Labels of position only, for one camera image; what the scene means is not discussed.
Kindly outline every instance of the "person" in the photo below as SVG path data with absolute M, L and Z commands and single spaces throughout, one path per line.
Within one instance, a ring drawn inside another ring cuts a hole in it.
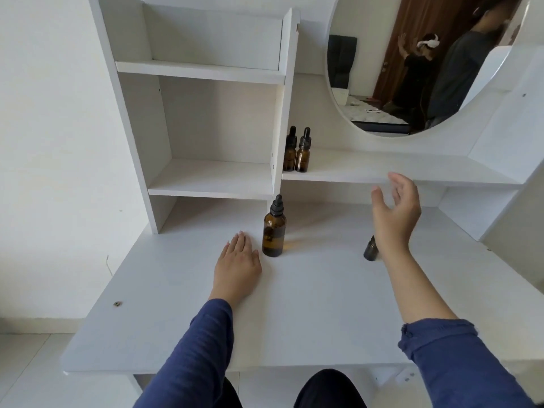
M 390 173 L 389 178 L 394 208 L 384 203 L 379 187 L 371 193 L 375 239 L 405 322 L 399 347 L 417 364 L 433 406 L 534 408 L 474 325 L 457 317 L 411 255 L 409 240 L 421 215 L 418 190 L 398 173 Z M 252 250 L 251 239 L 236 234 L 219 256 L 208 302 L 135 408 L 241 407 L 225 378 L 235 340 L 233 310 L 251 294 L 261 272 L 259 252 Z M 332 369 L 312 377 L 294 406 L 366 407 L 350 380 Z
M 406 34 L 402 34 L 398 47 L 407 71 L 395 97 L 383 107 L 391 115 L 405 114 L 420 106 L 423 89 L 432 74 L 434 50 L 439 47 L 440 39 L 437 34 L 428 33 L 421 41 L 415 40 L 411 53 L 406 51 L 405 44 Z
M 439 125 L 459 111 L 516 4 L 517 0 L 486 0 L 474 12 L 478 23 L 453 43 L 446 54 L 432 90 L 426 129 Z

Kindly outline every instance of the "black pants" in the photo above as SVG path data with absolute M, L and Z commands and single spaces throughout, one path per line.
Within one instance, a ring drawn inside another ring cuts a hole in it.
M 225 378 L 223 395 L 214 408 L 242 408 L 234 387 Z M 325 369 L 304 385 L 294 408 L 367 408 L 357 388 L 343 373 Z

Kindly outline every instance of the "white vanity table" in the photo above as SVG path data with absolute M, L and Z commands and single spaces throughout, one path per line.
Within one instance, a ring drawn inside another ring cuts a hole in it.
M 411 248 L 446 302 L 500 360 L 544 360 L 544 296 L 479 242 L 544 158 L 542 0 L 469 106 L 398 139 L 352 126 L 307 61 L 326 46 L 319 28 L 335 0 L 301 6 L 311 23 L 289 0 L 238 0 L 255 15 L 235 14 L 236 0 L 225 11 L 90 1 L 150 225 L 67 348 L 66 372 L 156 373 L 207 299 L 220 248 L 240 230 L 259 246 L 278 193 L 285 252 L 261 256 L 260 285 L 235 314 L 229 370 L 407 364 L 384 265 L 363 259 L 370 188 L 390 170 L 420 186 Z M 321 46 L 309 44 L 320 34 Z M 281 171 L 292 124 L 312 127 L 305 175 Z

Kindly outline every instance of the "white floor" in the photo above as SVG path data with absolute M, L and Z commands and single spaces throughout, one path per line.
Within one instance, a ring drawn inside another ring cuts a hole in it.
M 139 396 L 126 376 L 65 375 L 59 357 L 71 335 L 0 335 L 0 408 L 131 408 Z M 535 401 L 544 400 L 544 364 L 512 368 Z M 229 373 L 245 408 L 293 406 L 317 368 Z M 408 384 L 395 378 L 377 389 L 387 372 L 343 369 L 372 408 L 431 408 L 417 375 Z

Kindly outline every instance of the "desk surface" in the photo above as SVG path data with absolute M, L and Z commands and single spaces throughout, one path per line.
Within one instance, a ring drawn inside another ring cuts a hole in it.
M 156 373 L 206 301 L 221 248 L 244 230 L 260 246 L 263 201 L 181 198 L 163 232 L 146 229 L 74 336 L 68 372 Z M 405 364 L 383 262 L 364 260 L 367 205 L 286 206 L 286 248 L 235 312 L 230 370 Z M 411 248 L 461 317 L 502 361 L 544 360 L 544 296 L 436 208 Z M 122 305 L 113 304 L 121 301 Z

